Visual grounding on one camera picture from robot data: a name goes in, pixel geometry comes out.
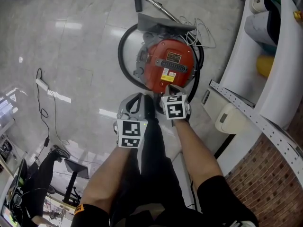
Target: black pants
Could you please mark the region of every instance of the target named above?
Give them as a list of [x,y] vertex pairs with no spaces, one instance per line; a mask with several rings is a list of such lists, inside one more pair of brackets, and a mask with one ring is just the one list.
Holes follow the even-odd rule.
[[39,169],[28,179],[22,190],[25,194],[22,198],[30,215],[43,215],[44,200],[47,190],[53,178],[53,165],[58,158],[56,152],[49,154]]
[[132,149],[125,166],[120,191],[110,213],[111,226],[129,216],[144,204],[161,203],[165,209],[184,208],[179,181],[171,160],[165,156],[165,146],[157,119],[148,121],[142,151],[142,173]]

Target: cable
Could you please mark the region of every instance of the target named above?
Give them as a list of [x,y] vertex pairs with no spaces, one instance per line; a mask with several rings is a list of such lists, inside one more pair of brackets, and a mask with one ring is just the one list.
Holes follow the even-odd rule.
[[[42,80],[42,69],[41,69],[41,68],[39,68],[39,69],[37,70],[36,79],[37,79],[37,78],[39,78],[39,79]],[[36,159],[39,158],[39,156],[40,156],[41,152],[43,151],[43,149],[44,149],[45,147],[47,147],[48,142],[49,142],[49,133],[50,133],[49,126],[48,126],[47,123],[43,120],[43,118],[48,118],[49,115],[48,115],[47,111],[46,111],[45,109],[41,108],[41,106],[40,106],[39,86],[38,86],[38,84],[37,84],[37,91],[38,91],[38,93],[37,93],[37,99],[38,99],[38,105],[39,105],[39,112],[40,112],[40,115],[41,115],[41,120],[45,123],[45,125],[46,125],[47,128],[48,128],[48,136],[47,136],[47,138],[45,139],[44,146],[43,146],[42,150],[40,151],[39,155],[36,157]],[[55,99],[55,96],[54,96],[53,92],[52,92],[50,89],[48,89],[48,92],[50,92],[50,94],[53,96],[53,101],[54,101],[54,111],[55,111],[55,122],[54,122],[54,127],[55,127],[56,136],[57,136],[58,140],[60,141],[61,146],[63,147],[63,149],[64,149],[70,156],[74,157],[74,158],[77,159],[77,160],[80,160],[79,158],[73,156],[73,155],[69,152],[69,150],[65,147],[65,146],[70,145],[70,143],[69,143],[67,140],[61,140],[60,137],[59,137],[59,135],[58,135],[58,131],[57,131],[56,99]],[[95,163],[95,164],[101,165],[101,164],[99,164],[99,163],[97,163],[97,162],[92,162],[92,161],[85,161],[85,160],[80,160],[80,161],[88,162],[88,163]]]
[[19,208],[21,210],[21,227],[23,227],[23,211],[22,211],[22,208],[19,206]]
[[196,196],[195,196],[194,189],[193,189],[193,184],[194,184],[194,182],[192,181],[191,185],[190,185],[190,190],[191,190],[191,193],[193,194],[195,210],[198,211]]
[[52,198],[51,198],[51,195],[48,192],[46,194],[49,195],[49,200],[50,200],[50,205],[49,205],[49,210],[50,211],[49,212],[51,212],[52,211]]
[[[41,68],[39,68],[39,69],[37,70],[36,79],[38,78],[39,72],[40,72],[40,74],[41,74],[41,76],[39,77],[39,79],[42,80],[42,69],[41,69]],[[47,111],[46,111],[44,108],[41,108],[39,93],[40,93],[40,92],[39,92],[39,86],[38,86],[38,84],[37,84],[37,99],[38,99],[39,113],[40,113],[40,115],[41,115],[41,120],[42,120],[42,121],[44,122],[44,124],[47,126],[47,130],[48,130],[48,135],[47,135],[47,136],[49,137],[49,127],[48,127],[47,123],[43,120],[43,118],[47,119],[47,118],[49,117],[49,115],[48,115]]]
[[48,212],[48,216],[50,214],[50,208],[48,208],[47,204],[46,204],[46,207],[47,207],[47,212]]
[[189,204],[188,206],[186,206],[186,208],[189,208],[190,206],[193,206],[193,205],[194,205],[194,203]]
[[[189,32],[187,32],[187,34],[186,34],[186,39],[184,39],[181,36],[182,39],[187,43],[187,45],[192,45],[194,48],[202,46],[203,48],[208,48],[208,49],[215,49],[217,47],[216,41],[215,41],[212,33],[210,32],[209,28],[205,25],[205,23],[201,19],[195,18],[195,20],[194,20],[193,23],[189,22],[188,19],[185,16],[180,16],[179,19],[180,19],[180,21],[182,19],[184,19],[185,21],[182,22],[182,23],[185,24],[185,25],[192,25],[192,26],[196,27],[195,31],[192,33],[192,34],[194,34],[196,36],[196,38],[195,38],[194,41],[192,41],[192,42],[188,41],[188,34],[189,34]],[[199,42],[199,38],[200,38],[200,41],[202,41],[202,33],[199,30],[199,26],[203,26],[206,29],[207,36],[208,36],[208,42],[211,42],[210,38],[212,38],[212,41],[214,42],[214,46],[202,45],[202,44],[198,43]]]
[[20,198],[22,198],[25,194],[27,194],[27,193],[29,193],[29,192],[33,192],[33,191],[40,190],[40,189],[45,189],[45,190],[48,191],[48,189],[46,189],[46,188],[44,188],[44,187],[39,187],[39,188],[36,188],[36,189],[34,189],[34,190],[31,190],[31,191],[28,191],[28,192],[22,194],[22,195],[20,196]]
[[66,174],[66,173],[61,173],[61,172],[54,172],[54,173],[58,173],[58,174],[62,174],[62,175],[67,175],[67,176],[72,176],[71,174]]
[[58,173],[58,174],[62,174],[62,175],[67,175],[67,176],[72,176],[71,174],[66,174],[66,173],[61,173],[61,172],[54,172],[54,173]]
[[57,136],[57,139],[60,141],[61,143],[61,146],[63,147],[63,149],[72,157],[74,157],[75,159],[79,160],[79,161],[83,161],[83,162],[88,162],[88,163],[95,163],[95,164],[98,164],[98,165],[101,165],[97,162],[92,162],[92,161],[85,161],[85,160],[81,160],[75,156],[73,156],[70,151],[66,148],[66,146],[69,146],[70,143],[67,141],[67,140],[61,140],[59,135],[58,135],[58,132],[57,132],[57,110],[56,110],[56,99],[55,99],[55,96],[53,94],[53,92],[51,90],[49,90],[50,94],[53,96],[53,102],[54,102],[54,111],[55,111],[55,124],[54,124],[54,127],[55,127],[55,132],[56,132],[56,136]]

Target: sneaker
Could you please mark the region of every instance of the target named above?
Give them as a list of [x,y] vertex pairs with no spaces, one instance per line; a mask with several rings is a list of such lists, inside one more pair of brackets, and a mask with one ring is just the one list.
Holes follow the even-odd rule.
[[52,152],[56,152],[58,155],[58,161],[61,162],[61,158],[65,158],[65,159],[69,159],[70,155],[63,149],[61,149],[59,146],[57,145],[53,145],[53,147],[50,150],[50,153]]

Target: perforated metal strip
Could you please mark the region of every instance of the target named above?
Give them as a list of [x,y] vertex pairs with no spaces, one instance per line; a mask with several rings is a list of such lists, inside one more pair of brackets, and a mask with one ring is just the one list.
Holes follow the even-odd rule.
[[211,81],[210,86],[235,105],[269,138],[288,162],[303,187],[303,160],[296,151],[298,145],[231,91],[221,87],[215,81]]

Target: white tile floor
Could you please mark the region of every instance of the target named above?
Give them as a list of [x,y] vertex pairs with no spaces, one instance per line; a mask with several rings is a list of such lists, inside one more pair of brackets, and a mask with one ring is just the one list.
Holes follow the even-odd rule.
[[[209,81],[218,80],[224,71],[238,31],[242,4],[236,0],[157,1],[176,17],[183,15],[191,21],[201,18],[216,40],[216,49],[205,50],[191,117],[197,134],[216,151],[225,136],[214,129],[200,101]],[[163,17],[146,2],[143,9],[143,13]],[[56,95],[58,134],[70,142],[71,153],[99,164],[107,158],[116,145],[114,120],[100,113],[116,113],[124,98],[141,91],[124,77],[117,59],[119,40],[135,23],[134,0],[0,0],[0,91],[18,108],[14,113],[16,124],[8,135],[28,152],[28,159],[40,152],[47,136],[36,99],[38,68],[43,69],[43,79]],[[142,34],[134,33],[125,46],[131,70],[142,41]],[[46,120],[50,125],[50,145],[59,144],[54,131],[54,102],[44,91],[41,105],[49,113]],[[170,122],[163,116],[159,118],[167,155],[174,158],[179,142]],[[48,149],[43,151],[41,160],[47,152]],[[88,164],[90,175],[97,166]],[[56,163],[55,171],[66,173],[64,163]],[[52,185],[64,192],[69,179],[54,174]],[[86,183],[78,178],[76,186],[81,190]]]

